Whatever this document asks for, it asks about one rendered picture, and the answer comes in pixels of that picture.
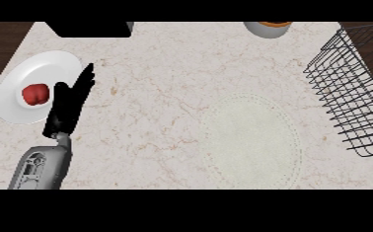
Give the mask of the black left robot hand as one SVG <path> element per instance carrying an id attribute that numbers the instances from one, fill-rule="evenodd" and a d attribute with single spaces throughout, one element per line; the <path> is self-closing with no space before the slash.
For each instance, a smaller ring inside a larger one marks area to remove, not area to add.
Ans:
<path id="1" fill-rule="evenodd" d="M 42 131 L 44 137 L 55 139 L 60 132 L 72 134 L 92 85 L 92 64 L 88 63 L 72 87 L 64 82 L 54 85 L 54 100 Z"/>

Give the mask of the red fruit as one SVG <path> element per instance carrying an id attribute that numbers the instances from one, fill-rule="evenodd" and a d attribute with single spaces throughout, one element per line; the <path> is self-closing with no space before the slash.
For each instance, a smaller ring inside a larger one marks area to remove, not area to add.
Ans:
<path id="1" fill-rule="evenodd" d="M 22 90 L 23 101 L 29 106 L 42 105 L 50 99 L 50 88 L 41 84 L 32 84 Z"/>

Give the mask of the round cream placemat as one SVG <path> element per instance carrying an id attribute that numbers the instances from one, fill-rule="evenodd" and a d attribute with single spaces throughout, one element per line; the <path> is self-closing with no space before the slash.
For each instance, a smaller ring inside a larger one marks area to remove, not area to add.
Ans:
<path id="1" fill-rule="evenodd" d="M 222 189 L 287 189 L 300 172 L 302 145 L 278 105 L 232 94 L 203 113 L 198 149 L 210 183 Z"/>

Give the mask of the grey cup with orange contents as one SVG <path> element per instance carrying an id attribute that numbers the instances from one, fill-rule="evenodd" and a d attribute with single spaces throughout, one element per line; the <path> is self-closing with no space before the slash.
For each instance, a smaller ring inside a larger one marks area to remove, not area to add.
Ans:
<path id="1" fill-rule="evenodd" d="M 263 39 L 278 38 L 288 30 L 290 22 L 244 22 L 247 31 Z"/>

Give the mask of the black appliance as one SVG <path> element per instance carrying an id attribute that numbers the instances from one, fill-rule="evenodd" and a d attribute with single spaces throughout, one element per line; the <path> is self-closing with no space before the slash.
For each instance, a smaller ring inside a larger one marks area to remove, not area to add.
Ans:
<path id="1" fill-rule="evenodd" d="M 132 22 L 47 22 L 61 38 L 128 38 Z"/>

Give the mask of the white round plate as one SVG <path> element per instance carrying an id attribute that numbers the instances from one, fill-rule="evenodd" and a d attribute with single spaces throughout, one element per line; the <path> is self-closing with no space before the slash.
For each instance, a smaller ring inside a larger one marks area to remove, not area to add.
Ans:
<path id="1" fill-rule="evenodd" d="M 10 71 L 0 83 L 0 118 L 13 124 L 30 124 L 45 119 L 52 106 L 54 85 L 72 86 L 80 72 L 78 58 L 66 51 L 51 50 L 29 57 Z M 44 84 L 48 100 L 30 106 L 22 95 L 29 85 Z"/>

